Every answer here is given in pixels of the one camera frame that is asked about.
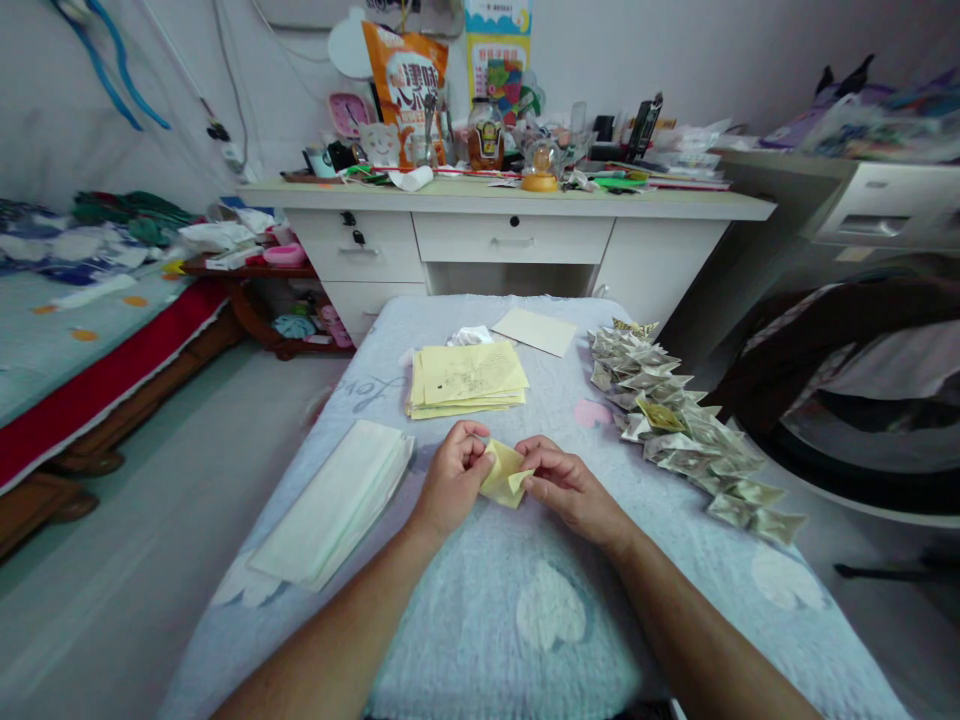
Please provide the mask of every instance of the pink container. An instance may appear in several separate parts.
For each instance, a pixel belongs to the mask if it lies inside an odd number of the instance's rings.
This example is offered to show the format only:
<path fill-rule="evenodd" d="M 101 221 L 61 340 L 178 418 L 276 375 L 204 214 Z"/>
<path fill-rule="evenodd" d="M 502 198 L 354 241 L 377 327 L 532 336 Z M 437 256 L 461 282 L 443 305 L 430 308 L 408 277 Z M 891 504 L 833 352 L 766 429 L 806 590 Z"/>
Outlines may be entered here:
<path fill-rule="evenodd" d="M 264 250 L 263 259 L 274 267 L 292 268 L 302 266 L 307 259 L 307 254 L 299 243 L 293 243 L 292 245 L 281 245 Z"/>

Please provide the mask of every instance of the bag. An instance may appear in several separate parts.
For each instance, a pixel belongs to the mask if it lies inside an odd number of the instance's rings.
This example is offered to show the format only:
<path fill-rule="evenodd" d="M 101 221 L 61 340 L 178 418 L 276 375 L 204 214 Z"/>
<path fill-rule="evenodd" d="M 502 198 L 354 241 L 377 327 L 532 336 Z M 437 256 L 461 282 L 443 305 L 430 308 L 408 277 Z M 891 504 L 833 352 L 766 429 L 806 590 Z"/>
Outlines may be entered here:
<path fill-rule="evenodd" d="M 413 137 L 422 137 L 426 130 L 423 98 L 430 93 L 439 97 L 445 84 L 449 48 L 423 35 L 398 35 L 369 22 L 363 23 L 363 35 L 383 121 L 397 126 L 400 167 L 413 168 Z M 440 164 L 445 165 L 439 112 L 434 113 L 432 125 L 430 140 Z"/>

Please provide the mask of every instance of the desk drawer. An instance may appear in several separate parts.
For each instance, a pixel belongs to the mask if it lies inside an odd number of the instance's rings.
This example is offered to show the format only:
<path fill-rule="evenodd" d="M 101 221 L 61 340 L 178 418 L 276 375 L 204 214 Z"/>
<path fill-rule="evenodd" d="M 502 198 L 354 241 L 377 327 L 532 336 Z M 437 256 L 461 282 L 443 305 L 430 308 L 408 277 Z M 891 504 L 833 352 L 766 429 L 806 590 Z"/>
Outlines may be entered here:
<path fill-rule="evenodd" d="M 424 262 L 598 265 L 613 218 L 413 213 Z"/>
<path fill-rule="evenodd" d="M 321 281 L 424 281 L 410 213 L 353 212 L 354 226 L 333 210 L 286 213 Z M 364 245 L 354 241 L 354 230 L 363 233 Z"/>
<path fill-rule="evenodd" d="M 350 336 L 366 335 L 391 298 L 399 295 L 426 295 L 425 283 L 323 282 L 337 314 Z"/>

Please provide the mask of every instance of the mattress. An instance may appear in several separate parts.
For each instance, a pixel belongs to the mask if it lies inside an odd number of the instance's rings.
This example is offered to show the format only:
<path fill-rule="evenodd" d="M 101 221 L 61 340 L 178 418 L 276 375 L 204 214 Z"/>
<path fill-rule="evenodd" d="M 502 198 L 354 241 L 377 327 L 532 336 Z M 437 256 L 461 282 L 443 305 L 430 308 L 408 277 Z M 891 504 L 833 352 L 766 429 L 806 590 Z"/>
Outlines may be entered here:
<path fill-rule="evenodd" d="M 34 312 L 65 287 L 28 272 L 0 278 L 0 496 L 102 422 L 226 303 L 216 281 L 151 272 L 89 305 Z"/>
<path fill-rule="evenodd" d="M 513 307 L 576 324 L 574 343 L 562 359 L 518 346 L 531 386 L 527 403 L 470 417 L 507 444 L 544 434 L 580 455 L 707 599 L 824 715 L 907 717 L 795 549 L 773 548 L 705 515 L 706 495 L 645 463 L 636 445 L 619 441 L 611 407 L 589 382 L 586 342 L 587 330 L 609 325 L 611 317 L 630 319 L 619 305 L 470 295 L 401 297 L 384 308 L 200 620 L 160 717 L 209 716 L 397 531 L 437 445 L 456 420 L 411 421 L 404 415 L 411 349 L 443 344 L 462 326 L 490 327 Z M 411 469 L 384 515 L 319 594 L 248 568 L 250 554 L 358 418 L 417 438 Z M 526 632 L 524 619 L 531 611 L 557 612 L 550 604 L 557 593 L 582 611 L 582 632 L 558 630 L 550 638 Z M 599 719 L 633 700 L 668 694 L 603 556 L 532 498 L 516 511 L 479 498 L 417 587 L 367 714 Z"/>
<path fill-rule="evenodd" d="M 0 427 L 106 356 L 190 282 L 157 267 L 126 290 L 47 312 L 51 301 L 82 288 L 26 271 L 0 278 Z"/>

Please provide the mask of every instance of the wall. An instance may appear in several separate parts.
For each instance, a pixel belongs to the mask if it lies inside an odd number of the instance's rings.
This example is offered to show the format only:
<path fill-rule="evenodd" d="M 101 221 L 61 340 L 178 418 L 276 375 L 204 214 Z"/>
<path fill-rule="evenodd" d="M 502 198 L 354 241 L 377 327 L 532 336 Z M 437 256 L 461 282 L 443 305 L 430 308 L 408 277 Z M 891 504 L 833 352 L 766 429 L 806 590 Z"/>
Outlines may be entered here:
<path fill-rule="evenodd" d="M 113 109 L 85 51 L 47 0 L 7 3 L 0 24 L 0 196 L 69 207 L 78 189 L 148 190 L 193 210 L 234 181 L 205 114 L 147 22 L 142 0 L 104 0 L 129 37 L 141 93 L 175 125 L 135 133 Z M 266 177 L 301 164 L 330 128 L 324 98 L 351 89 L 325 63 L 290 58 L 246 0 L 223 0 L 250 130 Z M 202 91 L 238 140 L 240 125 L 210 2 L 151 0 Z M 899 85 L 960 63 L 953 0 L 562 0 L 534 5 L 532 57 L 549 112 L 585 100 L 589 115 L 634 109 L 662 90 L 664 115 L 706 123 L 728 115 L 766 132 L 802 111 L 823 66 L 838 77 L 871 51 L 871 79 Z M 283 33 L 315 57 L 322 35 Z M 112 57 L 105 44 L 102 54 Z M 465 117 L 466 42 L 449 77 Z"/>

